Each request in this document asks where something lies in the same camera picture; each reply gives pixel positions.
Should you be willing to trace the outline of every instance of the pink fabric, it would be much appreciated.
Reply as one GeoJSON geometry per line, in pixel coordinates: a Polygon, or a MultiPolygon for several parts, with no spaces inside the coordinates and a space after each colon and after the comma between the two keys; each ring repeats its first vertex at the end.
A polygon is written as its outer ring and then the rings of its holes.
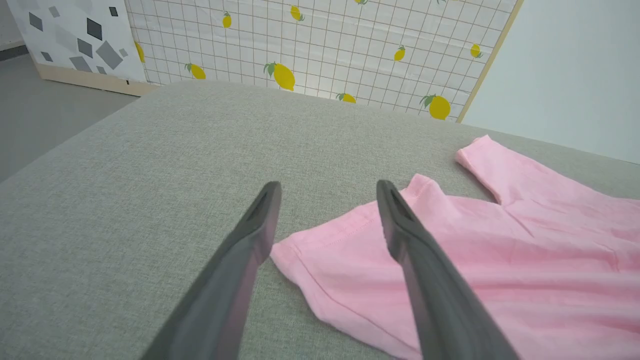
{"type": "MultiPolygon", "coordinates": [[[[640,359],[640,201],[598,193],[488,136],[457,160],[498,204],[447,196],[422,175],[401,193],[516,351],[640,359]]],[[[420,357],[375,202],[291,235],[271,257],[320,320],[392,356],[420,357]]]]}

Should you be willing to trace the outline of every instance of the gray fabric surface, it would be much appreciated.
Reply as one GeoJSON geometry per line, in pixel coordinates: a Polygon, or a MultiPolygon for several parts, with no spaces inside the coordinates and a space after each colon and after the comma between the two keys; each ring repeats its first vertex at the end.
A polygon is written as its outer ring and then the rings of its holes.
{"type": "MultiPolygon", "coordinates": [[[[0,184],[0,357],[140,356],[269,180],[284,191],[276,240],[374,200],[382,178],[490,199],[454,161],[486,133],[640,198],[639,166],[555,145],[246,85],[162,87],[0,184]]],[[[270,259],[240,357],[387,358],[317,320],[270,259]]]]}

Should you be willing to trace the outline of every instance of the wrinkled cloth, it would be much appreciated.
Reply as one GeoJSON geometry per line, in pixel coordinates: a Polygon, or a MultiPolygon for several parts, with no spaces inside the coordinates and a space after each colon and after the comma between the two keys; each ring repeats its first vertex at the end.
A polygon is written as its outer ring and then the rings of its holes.
{"type": "MultiPolygon", "coordinates": [[[[640,201],[598,193],[488,136],[456,160],[497,204],[447,196],[422,175],[400,192],[520,356],[640,359],[640,201]]],[[[420,358],[375,202],[292,234],[271,257],[318,319],[420,358]]]]}

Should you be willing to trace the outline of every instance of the grid pattern wallpaper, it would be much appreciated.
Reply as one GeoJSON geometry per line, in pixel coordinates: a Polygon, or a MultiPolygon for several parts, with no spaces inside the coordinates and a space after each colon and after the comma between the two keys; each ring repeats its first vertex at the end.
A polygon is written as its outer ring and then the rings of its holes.
{"type": "Polygon", "coordinates": [[[456,121],[516,0],[126,3],[151,83],[205,77],[456,121]]]}

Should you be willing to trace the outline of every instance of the yellow lemon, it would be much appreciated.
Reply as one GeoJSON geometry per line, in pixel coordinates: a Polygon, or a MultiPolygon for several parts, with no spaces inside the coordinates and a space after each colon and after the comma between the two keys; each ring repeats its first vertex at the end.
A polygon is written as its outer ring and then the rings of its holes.
{"type": "Polygon", "coordinates": [[[138,56],[140,57],[140,61],[145,62],[145,51],[142,49],[142,46],[140,46],[140,44],[138,44],[135,41],[133,43],[136,44],[136,49],[138,50],[138,56]]]}
{"type": "Polygon", "coordinates": [[[201,79],[202,80],[202,79],[206,79],[207,78],[207,76],[204,74],[204,70],[202,70],[198,65],[189,63],[189,64],[185,64],[184,68],[189,70],[189,72],[196,79],[201,79]]]}
{"type": "Polygon", "coordinates": [[[268,71],[269,76],[272,76],[276,79],[276,83],[280,85],[281,88],[293,91],[293,86],[296,84],[296,79],[293,77],[293,73],[289,68],[282,64],[278,63],[267,63],[264,64],[264,69],[262,72],[268,71]]]}
{"type": "Polygon", "coordinates": [[[225,17],[222,18],[222,26],[225,28],[231,26],[231,15],[229,15],[229,12],[225,12],[225,17]]]}
{"type": "Polygon", "coordinates": [[[449,105],[449,101],[443,98],[442,96],[437,95],[425,95],[420,103],[426,109],[429,106],[429,113],[432,117],[439,120],[444,120],[449,116],[449,112],[451,111],[451,105],[449,105]]]}
{"type": "Polygon", "coordinates": [[[291,16],[298,21],[305,19],[305,16],[300,13],[300,9],[297,6],[291,5],[291,16]]]}
{"type": "Polygon", "coordinates": [[[347,94],[346,92],[336,95],[335,98],[344,102],[352,102],[354,104],[356,103],[356,99],[354,99],[353,96],[347,94]]]}
{"type": "Polygon", "coordinates": [[[474,44],[471,47],[471,56],[475,57],[476,59],[480,59],[482,55],[483,54],[480,52],[480,45],[474,44]]]}
{"type": "Polygon", "coordinates": [[[403,58],[404,58],[404,46],[400,45],[400,47],[398,47],[398,51],[396,51],[396,55],[394,55],[394,60],[400,61],[403,58]]]}

